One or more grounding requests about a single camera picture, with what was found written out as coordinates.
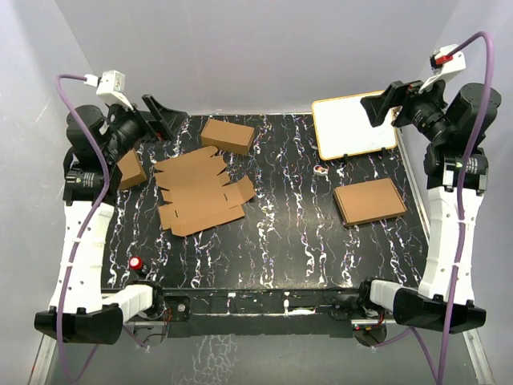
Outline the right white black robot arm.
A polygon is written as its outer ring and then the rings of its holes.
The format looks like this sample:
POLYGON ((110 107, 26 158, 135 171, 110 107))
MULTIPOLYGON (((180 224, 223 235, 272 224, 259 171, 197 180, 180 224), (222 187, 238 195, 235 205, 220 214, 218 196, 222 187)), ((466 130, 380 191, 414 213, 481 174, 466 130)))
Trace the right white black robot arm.
POLYGON ((359 288, 358 311, 376 318, 388 311, 396 323, 452 334, 484 325, 487 312, 475 305, 471 284, 471 254, 475 220, 487 190, 489 162, 479 144, 494 122, 502 96, 491 90, 476 143, 468 157, 465 148, 479 113, 481 83, 468 83, 452 103, 443 99, 439 80, 424 91, 422 82, 395 81, 378 96, 361 104, 376 127, 396 107, 393 126, 415 126, 428 140, 424 159, 430 202, 430 236, 426 268, 418 288, 369 278, 359 288))

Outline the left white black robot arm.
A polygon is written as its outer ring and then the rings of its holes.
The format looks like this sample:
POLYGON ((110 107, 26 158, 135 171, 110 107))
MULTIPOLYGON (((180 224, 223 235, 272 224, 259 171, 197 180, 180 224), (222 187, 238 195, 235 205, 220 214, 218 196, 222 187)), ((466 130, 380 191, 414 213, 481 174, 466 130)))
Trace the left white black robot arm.
POLYGON ((122 173, 118 163, 141 140, 170 140, 188 118, 143 95, 146 110, 112 104, 104 115, 82 105, 66 118, 71 147, 63 161, 66 230, 58 281, 34 328, 65 343, 112 345, 124 323, 141 313, 160 318, 165 300, 158 286, 139 280, 105 298, 103 251, 122 173))

